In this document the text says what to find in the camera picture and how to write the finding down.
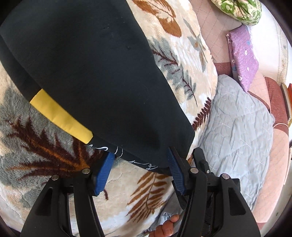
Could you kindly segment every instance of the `purple cloth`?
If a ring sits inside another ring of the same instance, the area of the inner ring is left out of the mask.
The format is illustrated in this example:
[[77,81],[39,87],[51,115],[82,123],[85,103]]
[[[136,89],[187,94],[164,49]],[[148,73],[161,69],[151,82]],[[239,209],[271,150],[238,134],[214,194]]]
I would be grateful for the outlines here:
[[227,35],[227,41],[234,79],[237,80],[235,77],[238,77],[241,87],[247,92],[258,71],[258,61],[253,54],[247,26],[241,25],[231,31]]

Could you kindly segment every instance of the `metal screw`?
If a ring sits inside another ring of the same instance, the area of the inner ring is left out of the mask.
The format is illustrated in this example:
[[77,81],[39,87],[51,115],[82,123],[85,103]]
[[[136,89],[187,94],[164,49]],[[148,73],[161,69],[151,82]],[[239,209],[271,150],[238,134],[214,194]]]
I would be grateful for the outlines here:
[[83,170],[82,170],[82,173],[83,174],[89,174],[90,173],[90,169],[89,168],[84,168]]
[[230,176],[228,174],[222,174],[222,178],[224,178],[225,180],[229,179]]
[[197,174],[197,173],[199,173],[199,170],[197,168],[191,168],[191,172],[193,174]]
[[59,175],[53,175],[51,178],[52,180],[57,180],[59,178]]

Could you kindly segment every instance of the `green patterned cushion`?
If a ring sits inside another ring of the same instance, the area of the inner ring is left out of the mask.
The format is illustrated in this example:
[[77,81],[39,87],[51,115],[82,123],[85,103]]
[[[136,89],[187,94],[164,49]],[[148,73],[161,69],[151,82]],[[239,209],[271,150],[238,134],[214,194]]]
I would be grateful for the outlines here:
[[256,25],[262,16],[259,0],[212,0],[221,11],[246,25]]

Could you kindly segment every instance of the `gray quilted blanket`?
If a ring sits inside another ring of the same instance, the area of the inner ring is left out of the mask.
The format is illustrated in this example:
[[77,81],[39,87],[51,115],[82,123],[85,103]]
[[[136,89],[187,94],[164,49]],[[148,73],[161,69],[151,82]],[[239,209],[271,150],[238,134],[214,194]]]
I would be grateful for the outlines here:
[[263,186],[273,142],[274,116],[226,75],[218,77],[209,123],[199,146],[211,172],[239,178],[252,210]]

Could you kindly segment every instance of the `fingernail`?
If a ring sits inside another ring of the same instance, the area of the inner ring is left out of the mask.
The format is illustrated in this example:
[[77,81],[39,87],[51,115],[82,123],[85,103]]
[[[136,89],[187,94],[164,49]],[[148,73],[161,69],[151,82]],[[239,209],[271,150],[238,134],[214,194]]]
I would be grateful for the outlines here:
[[171,229],[167,229],[167,230],[165,230],[165,235],[166,235],[166,236],[171,236],[171,235],[172,235],[172,231],[171,231]]

